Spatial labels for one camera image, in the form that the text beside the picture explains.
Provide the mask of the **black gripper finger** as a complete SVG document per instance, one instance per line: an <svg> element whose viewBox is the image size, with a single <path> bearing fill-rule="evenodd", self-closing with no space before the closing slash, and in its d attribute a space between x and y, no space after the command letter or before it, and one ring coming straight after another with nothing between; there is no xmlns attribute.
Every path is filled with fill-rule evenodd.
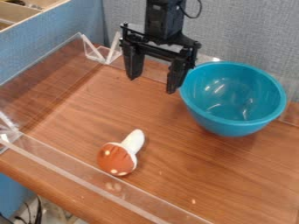
<svg viewBox="0 0 299 224"><path fill-rule="evenodd" d="M125 46L125 62L126 62L126 75L133 81L142 75L145 69L146 55L139 52L135 46Z"/></svg>
<svg viewBox="0 0 299 224"><path fill-rule="evenodd" d="M187 58L175 58L170 65L167 74L166 92L173 94L182 86L189 71L194 68L194 60Z"/></svg>

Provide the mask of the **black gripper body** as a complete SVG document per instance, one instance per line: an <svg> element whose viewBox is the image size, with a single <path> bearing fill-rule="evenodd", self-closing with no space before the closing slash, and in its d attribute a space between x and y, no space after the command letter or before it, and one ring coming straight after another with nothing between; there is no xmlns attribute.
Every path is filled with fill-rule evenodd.
<svg viewBox="0 0 299 224"><path fill-rule="evenodd" d="M202 44L183 34L185 18L195 19L186 11L187 0L146 0L145 27L125 22L121 27L121 46L127 60L143 61L146 55L161 60L194 62Z"/></svg>

